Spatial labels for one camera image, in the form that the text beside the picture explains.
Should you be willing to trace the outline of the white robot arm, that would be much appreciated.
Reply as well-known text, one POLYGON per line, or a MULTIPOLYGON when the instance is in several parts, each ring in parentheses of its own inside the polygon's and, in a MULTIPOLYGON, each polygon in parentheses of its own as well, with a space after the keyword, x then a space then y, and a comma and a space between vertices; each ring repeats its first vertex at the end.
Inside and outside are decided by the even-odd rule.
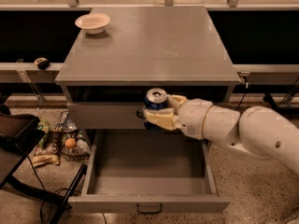
POLYGON ((299 174, 299 129, 276 111, 253 106, 240 113, 202 99, 155 91, 145 98, 145 121, 211 141, 248 161, 271 159, 299 174))

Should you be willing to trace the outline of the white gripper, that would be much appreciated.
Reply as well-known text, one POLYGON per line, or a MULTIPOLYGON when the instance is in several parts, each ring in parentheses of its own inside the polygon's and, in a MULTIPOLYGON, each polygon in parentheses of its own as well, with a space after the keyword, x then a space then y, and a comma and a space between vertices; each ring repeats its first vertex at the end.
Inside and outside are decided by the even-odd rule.
POLYGON ((202 128, 206 113, 213 104, 202 99, 188 100, 185 96, 169 94, 168 106, 160 110, 145 109, 145 120, 160 128, 174 131, 181 129, 188 137, 201 140, 204 138, 202 128))

